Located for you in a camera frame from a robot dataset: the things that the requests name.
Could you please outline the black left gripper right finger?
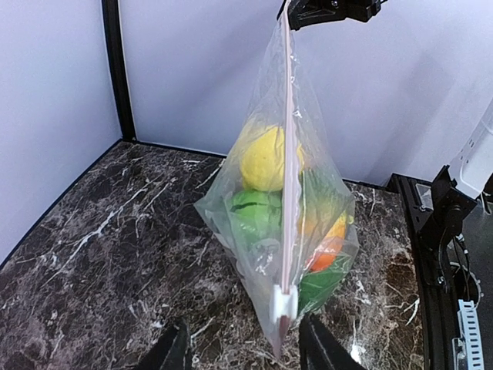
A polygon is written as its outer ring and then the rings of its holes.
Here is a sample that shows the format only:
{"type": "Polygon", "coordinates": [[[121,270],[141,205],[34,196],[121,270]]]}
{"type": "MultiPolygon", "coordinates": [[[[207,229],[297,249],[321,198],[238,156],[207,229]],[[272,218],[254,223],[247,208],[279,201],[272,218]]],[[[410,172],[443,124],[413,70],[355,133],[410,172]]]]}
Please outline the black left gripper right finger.
{"type": "Polygon", "coordinates": [[[315,314],[306,314],[299,326],[302,370],[364,370],[315,314]]]}

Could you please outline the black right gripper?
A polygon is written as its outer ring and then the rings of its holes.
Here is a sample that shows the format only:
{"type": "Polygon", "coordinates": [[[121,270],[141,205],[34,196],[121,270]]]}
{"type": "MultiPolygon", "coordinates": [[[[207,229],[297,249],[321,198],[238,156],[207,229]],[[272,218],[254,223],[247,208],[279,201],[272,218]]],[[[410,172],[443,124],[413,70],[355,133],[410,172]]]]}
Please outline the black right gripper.
{"type": "Polygon", "coordinates": [[[290,29],[352,19],[368,22],[386,0],[294,0],[287,8],[290,29]]]}

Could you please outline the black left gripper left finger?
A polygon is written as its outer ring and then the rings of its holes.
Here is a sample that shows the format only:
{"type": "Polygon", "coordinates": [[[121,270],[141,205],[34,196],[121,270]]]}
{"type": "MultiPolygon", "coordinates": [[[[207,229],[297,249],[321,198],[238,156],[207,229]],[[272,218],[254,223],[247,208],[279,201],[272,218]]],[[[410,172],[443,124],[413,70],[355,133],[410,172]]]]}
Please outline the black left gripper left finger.
{"type": "Polygon", "coordinates": [[[178,318],[170,324],[134,369],[190,370],[191,346],[186,321],[178,318]]]}

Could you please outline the green toy bell pepper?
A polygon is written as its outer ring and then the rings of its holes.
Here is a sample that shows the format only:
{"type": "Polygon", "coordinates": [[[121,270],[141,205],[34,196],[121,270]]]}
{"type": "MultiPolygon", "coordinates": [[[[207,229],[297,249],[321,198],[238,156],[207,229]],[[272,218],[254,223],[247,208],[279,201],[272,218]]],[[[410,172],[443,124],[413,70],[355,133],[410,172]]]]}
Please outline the green toy bell pepper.
{"type": "Polygon", "coordinates": [[[300,282],[298,313],[305,314],[322,307],[346,277],[354,257],[343,254],[327,269],[306,274],[300,282]]]}

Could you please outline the orange toy orange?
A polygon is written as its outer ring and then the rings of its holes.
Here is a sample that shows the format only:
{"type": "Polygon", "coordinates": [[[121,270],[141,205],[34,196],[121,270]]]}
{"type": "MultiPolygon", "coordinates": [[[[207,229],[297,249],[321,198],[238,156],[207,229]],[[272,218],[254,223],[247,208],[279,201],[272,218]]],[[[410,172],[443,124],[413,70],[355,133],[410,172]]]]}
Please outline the orange toy orange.
{"type": "Polygon", "coordinates": [[[344,240],[340,237],[323,239],[315,250],[314,261],[310,266],[310,271],[318,272],[329,268],[342,250],[343,245],[344,240]]]}

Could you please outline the clear zip top bag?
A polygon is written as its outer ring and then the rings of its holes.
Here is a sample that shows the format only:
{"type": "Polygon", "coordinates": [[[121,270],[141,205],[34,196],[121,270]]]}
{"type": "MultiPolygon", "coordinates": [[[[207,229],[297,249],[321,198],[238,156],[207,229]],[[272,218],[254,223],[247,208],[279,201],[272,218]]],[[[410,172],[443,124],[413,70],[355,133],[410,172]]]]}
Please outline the clear zip top bag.
{"type": "Polygon", "coordinates": [[[322,240],[344,240],[338,257],[346,254],[355,259],[359,250],[354,226],[355,199],[345,184],[351,195],[350,206],[330,233],[315,239],[298,231],[302,171],[320,169],[342,180],[328,153],[323,128],[317,98],[304,78],[295,52],[292,30],[286,18],[277,19],[240,135],[206,195],[195,205],[230,255],[275,355],[282,352],[290,328],[306,314],[298,313],[300,282],[311,272],[315,250],[322,240]],[[243,185],[240,158],[266,126],[282,127],[285,135],[283,189],[279,190],[281,233],[280,239],[264,239],[247,249],[234,240],[226,202],[235,193],[252,190],[243,185]]]}

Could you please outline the green orange toy mango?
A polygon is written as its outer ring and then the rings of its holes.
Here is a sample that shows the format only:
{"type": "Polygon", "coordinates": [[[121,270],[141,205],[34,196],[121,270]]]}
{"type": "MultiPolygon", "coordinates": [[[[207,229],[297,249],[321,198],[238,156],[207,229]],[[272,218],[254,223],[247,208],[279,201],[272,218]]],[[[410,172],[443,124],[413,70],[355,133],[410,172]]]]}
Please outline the green orange toy mango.
{"type": "Polygon", "coordinates": [[[300,175],[302,187],[297,227],[306,237],[321,239],[347,212],[351,195],[341,179],[320,169],[308,168],[300,175]]]}

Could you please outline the green toy watermelon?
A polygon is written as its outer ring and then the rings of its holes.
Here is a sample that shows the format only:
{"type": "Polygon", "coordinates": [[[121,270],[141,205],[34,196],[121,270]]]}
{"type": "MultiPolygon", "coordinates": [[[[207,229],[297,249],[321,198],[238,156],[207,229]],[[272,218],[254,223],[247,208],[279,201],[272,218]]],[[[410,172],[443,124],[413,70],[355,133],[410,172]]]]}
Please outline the green toy watermelon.
{"type": "Polygon", "coordinates": [[[250,249],[264,239],[280,239],[281,192],[242,190],[227,202],[232,234],[239,247],[250,249]]]}

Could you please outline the yellow toy lemon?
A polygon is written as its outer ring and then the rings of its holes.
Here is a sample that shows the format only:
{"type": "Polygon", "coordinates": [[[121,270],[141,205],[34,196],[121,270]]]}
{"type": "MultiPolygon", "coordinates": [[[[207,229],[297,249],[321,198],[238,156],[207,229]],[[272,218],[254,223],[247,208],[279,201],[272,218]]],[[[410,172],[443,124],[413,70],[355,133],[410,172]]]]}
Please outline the yellow toy lemon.
{"type": "Polygon", "coordinates": [[[284,130],[266,126],[240,158],[240,173],[247,189],[279,191],[283,189],[284,130]]]}

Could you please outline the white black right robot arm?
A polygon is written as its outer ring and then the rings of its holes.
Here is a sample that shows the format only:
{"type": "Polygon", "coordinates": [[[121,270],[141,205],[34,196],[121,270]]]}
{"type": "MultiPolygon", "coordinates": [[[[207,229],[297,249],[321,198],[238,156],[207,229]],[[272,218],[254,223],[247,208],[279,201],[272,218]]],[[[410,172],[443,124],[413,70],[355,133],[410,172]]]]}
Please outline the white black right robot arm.
{"type": "MultiPolygon", "coordinates": [[[[353,19],[368,22],[386,1],[283,1],[277,19],[290,30],[353,19]]],[[[424,333],[424,369],[485,369],[476,307],[479,281],[471,272],[462,236],[466,217],[492,200],[492,101],[459,154],[431,183],[393,174],[388,183],[404,201],[411,239],[424,333]],[[433,209],[420,201],[419,186],[430,186],[433,209]],[[452,242],[458,260],[448,257],[452,242]]],[[[309,314],[300,329],[301,369],[364,369],[337,343],[320,319],[309,314]]]]}

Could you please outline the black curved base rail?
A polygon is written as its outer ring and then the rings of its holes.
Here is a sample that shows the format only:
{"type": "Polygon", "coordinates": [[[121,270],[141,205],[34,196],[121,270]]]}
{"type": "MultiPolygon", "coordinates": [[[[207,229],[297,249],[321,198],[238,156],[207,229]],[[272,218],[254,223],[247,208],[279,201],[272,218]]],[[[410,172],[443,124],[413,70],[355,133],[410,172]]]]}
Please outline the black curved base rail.
{"type": "Polygon", "coordinates": [[[476,307],[485,369],[492,367],[492,205],[467,200],[442,173],[430,183],[393,174],[418,276],[424,367],[454,369],[458,300],[476,307]]]}

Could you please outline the black left frame post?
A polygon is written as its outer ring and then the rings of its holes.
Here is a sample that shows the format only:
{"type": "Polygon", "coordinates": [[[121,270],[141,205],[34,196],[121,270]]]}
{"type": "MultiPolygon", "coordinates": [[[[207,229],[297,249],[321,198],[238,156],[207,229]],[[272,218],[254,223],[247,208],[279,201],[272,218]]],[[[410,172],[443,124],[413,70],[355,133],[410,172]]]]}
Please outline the black left frame post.
{"type": "Polygon", "coordinates": [[[102,0],[101,5],[109,72],[122,138],[133,142],[136,141],[136,128],[126,75],[119,2],[102,0]]]}

